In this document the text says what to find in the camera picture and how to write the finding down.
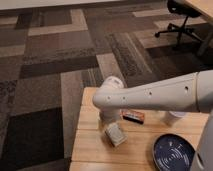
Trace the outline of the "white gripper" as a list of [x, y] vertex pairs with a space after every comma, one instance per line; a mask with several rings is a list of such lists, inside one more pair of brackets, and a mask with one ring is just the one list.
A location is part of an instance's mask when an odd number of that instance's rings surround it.
[[106, 126], [111, 123], [117, 122], [121, 119], [120, 111], [118, 109], [112, 109], [112, 110], [101, 110], [99, 112], [99, 118], [100, 118], [100, 125]]

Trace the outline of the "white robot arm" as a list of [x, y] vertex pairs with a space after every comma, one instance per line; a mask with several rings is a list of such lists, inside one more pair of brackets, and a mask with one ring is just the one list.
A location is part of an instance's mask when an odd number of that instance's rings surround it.
[[143, 109], [209, 113], [191, 171], [213, 171], [213, 70], [194, 72], [132, 88], [114, 76], [96, 90], [93, 104], [112, 118], [115, 110]]

